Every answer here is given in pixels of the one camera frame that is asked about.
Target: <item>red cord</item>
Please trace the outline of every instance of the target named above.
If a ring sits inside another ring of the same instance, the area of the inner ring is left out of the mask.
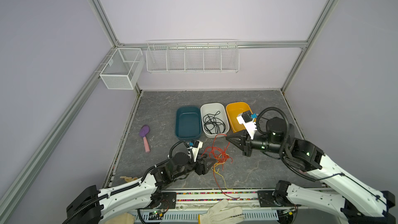
[[[202,156],[207,152],[207,153],[209,154],[209,157],[210,157],[210,158],[215,158],[215,159],[217,159],[217,163],[213,166],[213,177],[214,177],[214,180],[216,180],[216,183],[217,183],[218,188],[219,188],[219,189],[221,190],[221,192],[222,192],[224,195],[226,195],[227,197],[231,197],[231,198],[234,198],[234,199],[238,199],[239,197],[232,197],[232,196],[229,196],[229,195],[227,195],[226,193],[224,193],[224,192],[222,191],[220,185],[218,185],[218,182],[217,182],[217,179],[216,179],[216,174],[215,174],[216,165],[217,165],[217,164],[221,164],[221,165],[222,165],[222,170],[224,170],[224,163],[228,160],[228,158],[231,158],[231,163],[233,162],[232,157],[228,156],[228,154],[226,153],[226,149],[228,148],[228,146],[229,146],[229,144],[230,144],[229,142],[228,142],[228,145],[224,148],[224,150],[222,150],[221,148],[218,148],[218,147],[214,147],[214,142],[216,141],[216,138],[217,138],[218,135],[224,135],[224,136],[226,136],[225,134],[221,134],[221,133],[217,134],[216,137],[214,137],[213,145],[212,145],[212,146],[206,147],[206,149],[205,149],[205,151],[203,152]]]

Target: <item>orange plastic bin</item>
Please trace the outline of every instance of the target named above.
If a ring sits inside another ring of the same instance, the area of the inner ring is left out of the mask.
[[[245,102],[230,103],[226,106],[226,115],[228,116],[229,125],[231,126],[232,132],[239,132],[245,130],[245,126],[238,123],[236,117],[242,112],[250,111],[253,113],[249,105]]]

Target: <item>metal beam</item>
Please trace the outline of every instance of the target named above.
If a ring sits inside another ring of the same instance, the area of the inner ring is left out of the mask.
[[[86,103],[88,97],[93,92],[94,88],[100,79],[100,71],[104,68],[105,63],[112,56],[116,49],[112,48],[101,64],[92,73],[84,87],[80,90],[72,103],[68,106],[66,111],[59,118],[51,132],[44,139],[40,147],[36,150],[32,158],[24,167],[22,172],[18,175],[11,187],[7,190],[5,195],[0,200],[0,224],[4,224],[11,217],[12,213],[29,190],[33,181],[44,167],[48,158],[51,156],[58,143],[67,132],[69,126],[76,118],[77,114]]]
[[[156,46],[175,46],[177,44],[193,45],[196,43],[156,43]],[[238,42],[238,48],[267,48],[267,47],[307,47],[307,41],[253,41],[253,42]],[[142,50],[148,49],[147,43],[137,44],[120,44],[119,47],[134,47]]]
[[[314,27],[312,28],[310,35],[308,36],[308,39],[307,39],[308,45],[307,45],[307,47],[303,47],[302,51],[298,55],[296,62],[294,63],[291,71],[289,72],[289,74],[281,88],[282,92],[285,92],[287,87],[289,87],[291,81],[293,80],[293,77],[296,75],[297,71],[299,70],[299,68],[300,68],[302,62],[304,61],[304,59],[306,58],[309,50],[314,45],[316,38],[318,37],[322,28],[325,26],[331,12],[337,5],[338,1],[339,0],[327,0],[326,5],[322,9],[321,15],[319,16]]]
[[[88,0],[93,12],[98,18],[99,23],[101,24],[106,36],[108,37],[109,42],[112,47],[117,47],[120,43],[116,38],[116,34],[112,29],[111,23],[109,22],[105,11],[101,5],[100,0]]]

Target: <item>white wire rack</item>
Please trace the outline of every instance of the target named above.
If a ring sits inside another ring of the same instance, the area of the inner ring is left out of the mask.
[[[134,89],[144,63],[140,48],[117,48],[99,75],[109,89]]]
[[[151,73],[238,72],[238,42],[167,45],[150,44],[148,41],[147,70]]]

